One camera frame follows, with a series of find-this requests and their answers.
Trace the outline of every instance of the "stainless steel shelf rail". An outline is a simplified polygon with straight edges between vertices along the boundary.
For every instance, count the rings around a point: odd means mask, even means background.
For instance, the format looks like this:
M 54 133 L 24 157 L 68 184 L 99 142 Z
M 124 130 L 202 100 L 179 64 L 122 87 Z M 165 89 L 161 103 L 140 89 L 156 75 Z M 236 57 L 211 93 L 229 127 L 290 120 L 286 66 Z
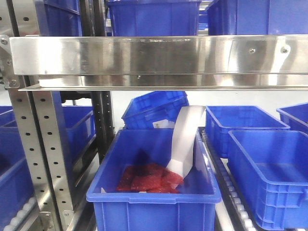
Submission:
M 308 89 L 308 36 L 10 38 L 27 90 Z

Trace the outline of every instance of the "reflective metal surface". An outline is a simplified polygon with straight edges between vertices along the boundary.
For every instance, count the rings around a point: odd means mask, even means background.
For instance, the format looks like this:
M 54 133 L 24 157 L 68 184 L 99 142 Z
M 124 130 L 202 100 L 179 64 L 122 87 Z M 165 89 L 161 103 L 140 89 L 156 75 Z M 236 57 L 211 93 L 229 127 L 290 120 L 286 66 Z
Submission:
M 55 193 L 62 228 L 67 228 L 64 211 L 74 213 L 75 185 L 72 155 L 69 150 L 64 113 L 59 92 L 33 92 L 39 125 L 46 150 L 51 181 Z
M 308 75 L 40 76 L 23 90 L 307 90 Z
M 44 26 L 41 27 L 42 30 L 48 30 L 47 19 L 42 17 L 45 15 L 44 9 L 39 11 L 39 14 L 36 13 L 35 4 L 38 5 L 39 8 L 44 7 L 43 0 L 11 0 L 13 2 L 13 7 L 15 11 L 15 17 L 18 25 L 19 35 L 27 36 L 27 35 L 38 35 L 39 31 L 39 19 L 45 21 Z
M 25 87 L 28 85 L 28 79 L 26 77 L 20 77 L 20 83 L 21 87 Z M 32 93 L 11 88 L 9 89 L 9 94 L 39 209 L 41 212 L 48 212 L 48 219 L 51 224 L 48 231 L 60 230 L 50 171 L 46 160 L 45 149 L 42 146 L 43 141 Z
M 308 74 L 308 35 L 11 38 L 17 75 Z
M 6 88 L 18 88 L 19 77 L 13 73 L 10 40 L 7 35 L 0 35 L 0 74 Z
M 14 36 L 7 0 L 0 0 L 0 35 Z

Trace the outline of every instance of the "blue plastic crate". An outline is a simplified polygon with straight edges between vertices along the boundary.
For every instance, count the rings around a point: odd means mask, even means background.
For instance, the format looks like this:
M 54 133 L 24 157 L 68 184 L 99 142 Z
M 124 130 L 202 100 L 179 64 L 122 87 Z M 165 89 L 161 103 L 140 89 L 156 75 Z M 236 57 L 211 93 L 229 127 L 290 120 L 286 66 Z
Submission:
M 19 133 L 0 134 L 0 230 L 10 224 L 33 192 Z
M 0 126 L 15 119 L 12 106 L 0 106 Z
M 44 3 L 46 5 L 57 7 L 60 9 L 79 12 L 78 0 L 44 0 Z
M 154 128 L 157 121 L 175 122 L 188 105 L 184 91 L 153 91 L 131 100 L 122 119 L 127 129 Z
M 98 231 L 213 231 L 215 204 L 220 191 L 199 134 L 194 144 L 194 165 L 179 186 L 179 194 L 116 192 L 128 165 L 171 157 L 172 129 L 122 130 L 114 139 L 87 192 L 94 202 Z
M 207 14 L 199 15 L 199 30 L 208 29 L 208 16 Z
M 95 135 L 94 115 L 89 106 L 64 106 L 63 112 L 70 152 L 75 161 Z M 0 114 L 0 123 L 3 115 L 5 113 Z M 13 133 L 19 135 L 15 120 L 0 127 L 0 137 L 11 136 Z
M 288 124 L 291 130 L 303 131 L 308 134 L 308 103 L 278 108 L 281 121 Z
M 307 34 L 306 0 L 214 0 L 209 35 Z
M 201 0 L 111 0 L 114 36 L 196 35 Z
M 289 130 L 290 127 L 256 106 L 208 106 L 205 131 L 217 154 L 228 158 L 230 130 Z
M 79 12 L 52 5 L 45 5 L 45 12 L 49 36 L 82 36 Z
M 308 227 L 308 136 L 299 131 L 231 131 L 229 168 L 257 224 Z

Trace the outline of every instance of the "metal upright post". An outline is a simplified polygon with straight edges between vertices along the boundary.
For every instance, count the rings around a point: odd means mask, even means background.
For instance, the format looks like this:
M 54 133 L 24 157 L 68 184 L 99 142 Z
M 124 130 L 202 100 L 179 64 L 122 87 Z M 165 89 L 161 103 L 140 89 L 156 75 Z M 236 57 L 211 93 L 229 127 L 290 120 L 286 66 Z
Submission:
M 0 63 L 3 63 L 1 72 L 4 77 L 5 85 L 8 88 L 15 119 L 26 154 L 40 210 L 40 218 L 43 223 L 42 228 L 48 231 L 60 231 L 62 227 L 58 208 L 55 203 L 45 149 L 42 145 L 42 136 L 34 107 L 33 96 L 31 92 L 18 91 L 21 88 L 29 86 L 29 80 L 28 77 L 19 77 L 13 74 L 8 36 L 19 36 L 20 34 L 18 23 L 15 18 L 13 2 L 9 0 L 0 0 L 0 6 L 0 34 L 3 34 L 0 36 Z M 33 28 L 37 28 L 36 17 L 29 17 L 28 14 L 26 14 L 24 18 L 31 19 L 31 23 L 33 24 L 30 27 L 32 27 L 34 31 L 35 29 Z
M 104 1 L 92 0 L 88 3 L 89 5 L 86 5 L 85 1 L 79 1 L 83 35 L 106 36 Z M 111 93 L 110 91 L 93 91 L 91 93 L 91 98 L 95 118 L 98 152 L 101 162 L 114 138 Z

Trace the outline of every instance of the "crate rim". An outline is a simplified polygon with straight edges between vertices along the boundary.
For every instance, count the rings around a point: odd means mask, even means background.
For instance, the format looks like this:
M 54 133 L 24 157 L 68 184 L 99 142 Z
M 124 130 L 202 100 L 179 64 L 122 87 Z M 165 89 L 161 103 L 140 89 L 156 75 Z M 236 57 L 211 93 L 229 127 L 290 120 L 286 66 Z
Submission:
M 12 177 L 14 177 L 14 173 L 17 172 L 23 164 L 26 162 L 26 158 L 22 158 L 19 161 L 17 161 L 15 164 L 13 164 L 7 171 L 5 171 L 1 176 L 0 176 L 0 187 L 5 185 L 7 181 L 9 181 Z
M 173 100 L 173 101 L 171 101 L 171 102 L 168 102 L 168 103 L 164 103 L 164 104 L 159 105 L 159 106 L 157 106 L 157 107 L 155 107 L 155 108 L 161 108 L 161 107 L 164 107 L 166 104 L 174 103 L 174 102 L 177 102 L 177 101 L 179 101 L 179 100 L 182 100 L 182 99 L 187 98 L 186 92 L 185 92 L 184 90 L 181 90 L 181 91 L 182 91 L 184 94 L 183 94 L 183 96 L 181 96 L 180 98 L 178 98 L 178 99 L 176 99 L 176 100 Z M 149 112 L 149 111 L 151 111 L 151 110 L 154 109 L 154 108 L 150 108 L 150 109 L 144 110 L 144 111 L 142 111 L 142 112 L 136 112 L 136 113 L 134 113 L 133 115 L 126 116 L 128 110 L 130 109 L 130 106 L 133 104 L 133 102 L 134 102 L 134 100 L 135 100 L 136 98 L 130 100 L 129 105 L 128 105 L 128 107 L 126 108 L 125 112 L 123 113 L 121 119 L 131 118 L 131 117 L 133 117 L 133 116 L 140 115 L 140 114 L 142 114 L 142 113 L 147 113 L 147 112 Z
M 122 4 L 166 4 L 166 3 L 190 3 L 199 2 L 202 0 L 110 0 L 107 5 L 122 5 Z
M 161 128 L 160 130 L 173 130 L 172 128 Z M 108 193 L 101 193 L 101 192 L 93 192 L 98 184 L 100 179 L 100 175 L 104 171 L 107 162 L 111 156 L 112 150 L 116 146 L 116 142 L 119 139 L 119 136 L 122 132 L 131 132 L 135 130 L 119 130 L 114 141 L 112 142 L 108 152 L 97 171 L 88 191 L 87 191 L 87 200 L 89 202 L 128 202 L 130 204 L 176 204 L 176 203 L 198 203 L 198 204 L 216 204 L 221 201 L 221 194 L 219 191 L 219 187 L 212 170 L 210 163 L 206 163 L 207 171 L 209 173 L 209 177 L 211 179 L 211 185 L 213 187 L 213 194 L 174 194 L 174 193 L 134 193 L 134 192 L 108 192 Z M 196 133 L 195 141 L 202 142 L 200 138 L 199 132 Z
M 252 158 L 250 157 L 250 155 L 248 154 L 248 152 L 246 151 L 246 149 L 241 145 L 241 143 L 238 141 L 238 139 L 234 136 L 234 133 L 245 133 L 245 132 L 250 132 L 250 133 L 300 133 L 304 136 L 306 136 L 306 138 L 308 139 L 308 135 L 301 132 L 301 131 L 295 131 L 295 130 L 231 130 L 228 132 L 228 134 L 230 135 L 230 137 L 234 140 L 234 142 L 236 143 L 236 145 L 241 149 L 241 151 L 243 152 L 244 156 L 247 158 L 247 160 L 249 161 L 249 164 L 253 167 L 253 169 L 256 170 L 256 173 L 258 174 L 258 176 L 267 184 L 274 184 L 274 185 L 292 185 L 292 186 L 308 186 L 308 182 L 307 183 L 303 183 L 303 182 L 290 182 L 290 181 L 272 181 L 267 179 L 264 174 L 261 172 L 261 170 L 259 169 L 259 167 L 255 164 L 255 162 L 252 160 Z
M 269 114 L 267 111 L 263 110 L 262 108 L 260 108 L 259 106 L 255 106 L 255 105 L 222 105 L 222 106 L 206 106 L 205 110 L 207 112 L 209 112 L 212 116 L 212 118 L 215 120 L 215 122 L 221 127 L 221 128 L 226 128 L 226 129 L 231 129 L 231 128 L 236 128 L 239 130 L 242 129 L 250 129 L 250 130 L 273 130 L 273 128 L 275 127 L 230 127 L 230 126 L 223 126 L 220 121 L 216 118 L 216 116 L 213 114 L 213 112 L 211 111 L 211 107 L 255 107 L 257 109 L 259 109 L 260 111 L 264 112 L 266 115 L 270 116 L 271 118 L 273 118 L 276 122 L 280 123 L 281 125 L 283 125 L 284 127 L 281 127 L 279 129 L 284 129 L 284 130 L 289 130 L 291 127 L 289 125 L 287 125 L 286 123 L 282 122 L 281 120 L 277 119 L 276 117 L 273 117 L 271 114 Z
M 292 105 L 292 106 L 287 106 L 287 107 L 280 107 L 280 108 L 277 108 L 276 111 L 282 115 L 286 115 L 288 117 L 290 117 L 291 119 L 295 120 L 296 122 L 299 122 L 300 124 L 308 127 L 308 124 L 305 123 L 304 121 L 298 119 L 297 117 L 295 117 L 294 115 L 291 115 L 290 113 L 284 111 L 284 109 L 287 109 L 287 108 L 291 108 L 291 107 L 297 107 L 297 106 L 302 106 L 302 105 L 308 105 L 308 103 L 299 103 L 299 104 L 295 104 L 295 105 Z

